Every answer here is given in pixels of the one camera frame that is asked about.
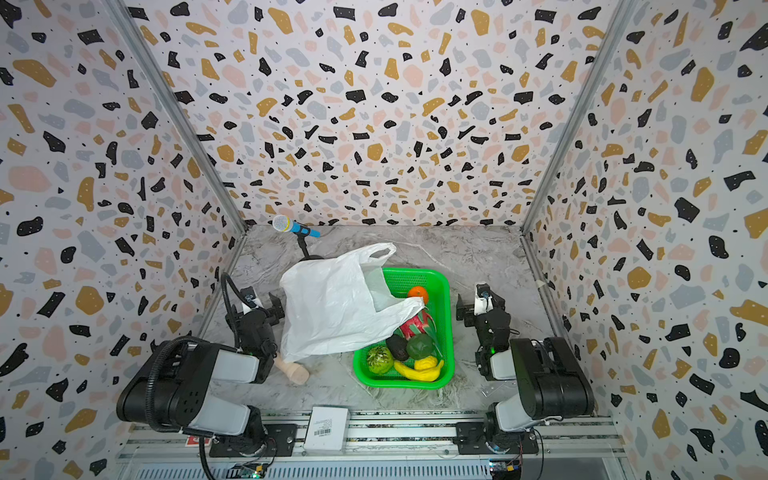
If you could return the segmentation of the yellow lemon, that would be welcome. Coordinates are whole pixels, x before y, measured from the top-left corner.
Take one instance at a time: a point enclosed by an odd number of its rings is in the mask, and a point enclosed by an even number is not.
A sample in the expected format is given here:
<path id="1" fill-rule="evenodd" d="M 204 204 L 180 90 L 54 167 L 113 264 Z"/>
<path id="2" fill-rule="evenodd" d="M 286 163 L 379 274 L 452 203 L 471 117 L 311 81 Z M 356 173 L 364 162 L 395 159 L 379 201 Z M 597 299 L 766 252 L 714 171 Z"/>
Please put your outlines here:
<path id="1" fill-rule="evenodd" d="M 416 371 L 423 371 L 428 370 L 436 367 L 438 365 L 438 360 L 434 356 L 428 356 L 423 359 L 415 360 L 413 364 L 413 368 Z"/>

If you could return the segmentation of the green custard apple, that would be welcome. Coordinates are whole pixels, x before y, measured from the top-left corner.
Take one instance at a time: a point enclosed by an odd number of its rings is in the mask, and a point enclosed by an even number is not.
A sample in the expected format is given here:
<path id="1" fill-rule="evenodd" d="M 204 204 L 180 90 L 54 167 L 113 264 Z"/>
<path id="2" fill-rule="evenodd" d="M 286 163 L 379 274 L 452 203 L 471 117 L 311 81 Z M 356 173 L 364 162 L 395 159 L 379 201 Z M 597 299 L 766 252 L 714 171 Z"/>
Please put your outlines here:
<path id="1" fill-rule="evenodd" d="M 386 345 L 375 345 L 366 354 L 366 366 L 373 376 L 383 376 L 394 367 L 394 357 Z"/>

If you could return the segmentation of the green round fruit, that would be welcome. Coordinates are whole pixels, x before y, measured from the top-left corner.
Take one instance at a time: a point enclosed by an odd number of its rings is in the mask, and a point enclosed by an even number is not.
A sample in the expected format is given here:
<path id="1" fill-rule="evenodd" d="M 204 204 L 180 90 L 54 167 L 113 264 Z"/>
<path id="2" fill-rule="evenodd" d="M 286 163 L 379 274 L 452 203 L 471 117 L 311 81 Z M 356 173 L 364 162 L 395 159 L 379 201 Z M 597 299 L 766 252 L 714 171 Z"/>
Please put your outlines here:
<path id="1" fill-rule="evenodd" d="M 434 342 L 427 334 L 414 335 L 408 340 L 406 345 L 406 351 L 414 361 L 432 356 L 434 350 Z"/>

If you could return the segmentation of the white plastic bag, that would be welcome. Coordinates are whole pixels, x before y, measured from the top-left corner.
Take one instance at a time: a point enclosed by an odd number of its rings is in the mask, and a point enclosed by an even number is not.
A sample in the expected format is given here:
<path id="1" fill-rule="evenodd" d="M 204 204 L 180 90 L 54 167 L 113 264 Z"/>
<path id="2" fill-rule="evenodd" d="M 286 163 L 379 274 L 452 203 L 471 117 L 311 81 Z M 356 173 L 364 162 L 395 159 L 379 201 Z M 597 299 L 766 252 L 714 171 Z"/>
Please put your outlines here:
<path id="1" fill-rule="evenodd" d="M 422 311 L 421 298 L 398 298 L 385 281 L 383 265 L 396 251 L 392 243 L 377 243 L 288 269 L 279 282 L 286 294 L 283 359 L 361 349 Z"/>

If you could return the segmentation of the dark avocado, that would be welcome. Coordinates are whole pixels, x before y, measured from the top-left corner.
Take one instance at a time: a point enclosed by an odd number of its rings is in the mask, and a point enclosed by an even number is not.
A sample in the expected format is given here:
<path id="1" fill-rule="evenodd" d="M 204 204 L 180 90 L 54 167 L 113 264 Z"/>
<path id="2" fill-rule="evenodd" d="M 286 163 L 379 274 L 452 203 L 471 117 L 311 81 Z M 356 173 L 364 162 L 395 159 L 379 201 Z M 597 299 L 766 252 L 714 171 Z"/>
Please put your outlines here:
<path id="1" fill-rule="evenodd" d="M 407 345 L 408 341 L 398 334 L 393 334 L 385 341 L 392 357 L 399 362 L 407 362 L 410 358 Z"/>

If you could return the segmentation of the aluminium rail base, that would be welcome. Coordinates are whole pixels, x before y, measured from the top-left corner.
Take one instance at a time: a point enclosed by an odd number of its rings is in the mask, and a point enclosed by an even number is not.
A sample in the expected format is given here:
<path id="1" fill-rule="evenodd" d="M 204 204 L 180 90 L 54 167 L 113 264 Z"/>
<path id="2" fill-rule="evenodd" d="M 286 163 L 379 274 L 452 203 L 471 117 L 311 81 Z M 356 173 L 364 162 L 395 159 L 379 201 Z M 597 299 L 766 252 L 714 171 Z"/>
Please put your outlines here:
<path id="1" fill-rule="evenodd" d="M 507 451 L 490 447 L 477 411 L 351 411 L 339 450 L 306 447 L 310 414 L 273 412 L 266 452 L 208 453 L 217 479 L 631 479 L 612 420 L 549 421 Z"/>

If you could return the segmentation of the white label box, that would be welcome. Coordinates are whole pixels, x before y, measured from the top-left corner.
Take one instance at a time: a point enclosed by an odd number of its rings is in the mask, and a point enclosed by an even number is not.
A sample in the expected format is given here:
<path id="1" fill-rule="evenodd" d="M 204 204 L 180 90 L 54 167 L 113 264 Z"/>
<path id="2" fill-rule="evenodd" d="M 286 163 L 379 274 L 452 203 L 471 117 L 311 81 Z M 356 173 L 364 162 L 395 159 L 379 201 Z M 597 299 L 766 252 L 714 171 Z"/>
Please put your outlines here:
<path id="1" fill-rule="evenodd" d="M 343 451 L 349 410 L 336 406 L 315 406 L 304 441 L 308 455 L 333 455 Z"/>

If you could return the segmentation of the orange fruit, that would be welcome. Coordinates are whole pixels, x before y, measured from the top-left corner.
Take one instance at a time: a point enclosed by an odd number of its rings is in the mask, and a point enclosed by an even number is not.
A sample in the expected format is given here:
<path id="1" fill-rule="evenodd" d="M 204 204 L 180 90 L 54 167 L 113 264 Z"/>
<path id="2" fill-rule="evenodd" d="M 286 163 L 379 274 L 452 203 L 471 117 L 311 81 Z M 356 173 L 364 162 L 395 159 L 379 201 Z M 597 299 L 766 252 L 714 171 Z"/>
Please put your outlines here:
<path id="1" fill-rule="evenodd" d="M 429 302 L 429 295 L 427 290 L 422 286 L 415 286 L 411 288 L 408 292 L 409 298 L 420 298 L 424 304 L 427 304 Z"/>

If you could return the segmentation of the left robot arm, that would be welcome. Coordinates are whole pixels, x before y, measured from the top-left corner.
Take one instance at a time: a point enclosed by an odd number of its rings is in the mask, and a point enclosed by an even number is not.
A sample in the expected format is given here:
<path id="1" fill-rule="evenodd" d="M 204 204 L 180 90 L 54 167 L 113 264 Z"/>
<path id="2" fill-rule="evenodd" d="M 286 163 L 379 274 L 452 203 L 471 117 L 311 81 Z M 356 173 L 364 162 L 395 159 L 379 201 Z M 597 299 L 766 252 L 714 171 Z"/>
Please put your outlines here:
<path id="1" fill-rule="evenodd" d="M 238 289 L 228 274 L 221 285 L 234 344 L 191 335 L 162 342 L 119 395 L 116 415 L 158 433 L 216 439 L 226 453 L 258 455 L 277 447 L 260 410 L 219 398 L 210 385 L 264 383 L 278 356 L 273 327 L 285 312 L 275 295 L 265 306 L 253 288 Z"/>

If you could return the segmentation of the yellow banana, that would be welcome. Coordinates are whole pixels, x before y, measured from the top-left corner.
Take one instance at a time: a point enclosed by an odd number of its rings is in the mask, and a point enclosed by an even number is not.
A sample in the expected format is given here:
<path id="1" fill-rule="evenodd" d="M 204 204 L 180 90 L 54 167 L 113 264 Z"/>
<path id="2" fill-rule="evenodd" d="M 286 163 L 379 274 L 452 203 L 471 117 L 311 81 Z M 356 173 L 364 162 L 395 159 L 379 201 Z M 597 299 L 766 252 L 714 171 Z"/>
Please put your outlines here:
<path id="1" fill-rule="evenodd" d="M 413 366 L 409 367 L 403 362 L 395 361 L 394 369 L 397 373 L 410 381 L 431 383 L 438 379 L 443 365 L 444 362 L 440 360 L 438 361 L 438 365 L 432 369 L 416 371 Z"/>

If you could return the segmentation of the toy microphone on stand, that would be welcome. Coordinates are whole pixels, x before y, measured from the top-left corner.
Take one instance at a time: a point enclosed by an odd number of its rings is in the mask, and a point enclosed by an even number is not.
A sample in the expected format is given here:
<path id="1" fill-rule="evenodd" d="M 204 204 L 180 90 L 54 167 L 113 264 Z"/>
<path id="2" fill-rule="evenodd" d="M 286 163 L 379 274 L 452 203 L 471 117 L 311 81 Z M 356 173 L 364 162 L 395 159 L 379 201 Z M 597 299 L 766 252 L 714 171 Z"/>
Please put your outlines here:
<path id="1" fill-rule="evenodd" d="M 276 215 L 272 220 L 272 226 L 278 232 L 292 233 L 296 236 L 297 244 L 303 254 L 302 261 L 323 259 L 322 256 L 310 254 L 306 243 L 308 237 L 320 238 L 322 236 L 320 232 L 311 229 L 304 224 L 293 221 L 285 215 Z"/>

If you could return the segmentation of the wooden rolling pin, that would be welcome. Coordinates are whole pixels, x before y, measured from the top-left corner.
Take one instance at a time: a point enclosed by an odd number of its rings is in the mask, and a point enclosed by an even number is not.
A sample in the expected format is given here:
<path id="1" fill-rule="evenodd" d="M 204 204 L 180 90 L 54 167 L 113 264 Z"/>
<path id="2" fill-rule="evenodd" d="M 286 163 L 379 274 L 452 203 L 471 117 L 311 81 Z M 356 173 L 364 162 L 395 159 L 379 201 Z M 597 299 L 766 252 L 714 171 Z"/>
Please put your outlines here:
<path id="1" fill-rule="evenodd" d="M 303 365 L 286 362 L 280 353 L 277 354 L 274 363 L 287 379 L 296 385 L 304 385 L 310 378 L 310 372 Z"/>

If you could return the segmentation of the green plastic basket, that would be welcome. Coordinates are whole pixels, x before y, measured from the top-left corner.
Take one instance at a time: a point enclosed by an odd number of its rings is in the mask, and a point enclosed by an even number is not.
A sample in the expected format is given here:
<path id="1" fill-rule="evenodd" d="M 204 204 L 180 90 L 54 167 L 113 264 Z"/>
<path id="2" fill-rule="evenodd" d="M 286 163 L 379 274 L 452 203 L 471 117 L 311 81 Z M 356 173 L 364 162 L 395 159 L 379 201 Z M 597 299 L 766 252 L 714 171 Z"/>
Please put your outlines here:
<path id="1" fill-rule="evenodd" d="M 410 380 L 402 376 L 395 368 L 381 375 L 372 373 L 367 365 L 367 353 L 373 345 L 354 353 L 353 367 L 357 379 L 368 387 L 401 388 L 419 390 L 438 390 L 446 386 L 453 378 L 455 355 L 453 347 L 452 314 L 450 311 L 450 284 L 440 272 L 429 269 L 388 268 L 383 275 L 390 292 L 397 298 L 406 298 L 414 287 L 424 287 L 429 302 L 427 313 L 436 322 L 435 354 L 443 367 L 435 380 L 431 382 Z"/>

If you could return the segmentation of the pink dragon fruit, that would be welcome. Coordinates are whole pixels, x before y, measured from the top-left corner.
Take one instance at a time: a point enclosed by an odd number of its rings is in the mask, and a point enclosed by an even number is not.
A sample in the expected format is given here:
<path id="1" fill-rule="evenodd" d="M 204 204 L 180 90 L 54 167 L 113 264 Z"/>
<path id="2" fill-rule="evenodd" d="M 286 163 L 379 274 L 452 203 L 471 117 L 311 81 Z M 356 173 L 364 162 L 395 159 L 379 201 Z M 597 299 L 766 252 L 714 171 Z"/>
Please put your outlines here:
<path id="1" fill-rule="evenodd" d="M 401 324 L 398 328 L 398 332 L 406 340 L 410 340 L 417 335 L 428 335 L 430 338 L 434 338 L 434 320 L 429 315 L 428 310 L 424 308 L 412 318 Z"/>

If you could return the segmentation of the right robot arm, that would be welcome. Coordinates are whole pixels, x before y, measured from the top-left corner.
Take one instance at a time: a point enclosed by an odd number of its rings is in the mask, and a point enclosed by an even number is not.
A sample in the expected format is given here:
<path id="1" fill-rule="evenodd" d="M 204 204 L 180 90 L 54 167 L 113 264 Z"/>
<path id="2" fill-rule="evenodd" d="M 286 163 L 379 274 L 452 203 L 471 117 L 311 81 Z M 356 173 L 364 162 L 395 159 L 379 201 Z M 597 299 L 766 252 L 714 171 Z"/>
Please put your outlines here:
<path id="1" fill-rule="evenodd" d="M 483 421 L 456 425 L 461 455 L 523 454 L 524 439 L 535 427 L 593 413 L 594 393 L 566 339 L 520 337 L 505 299 L 488 284 L 475 285 L 471 304 L 457 301 L 456 317 L 477 335 L 478 373 L 516 387 L 512 396 L 491 404 Z"/>

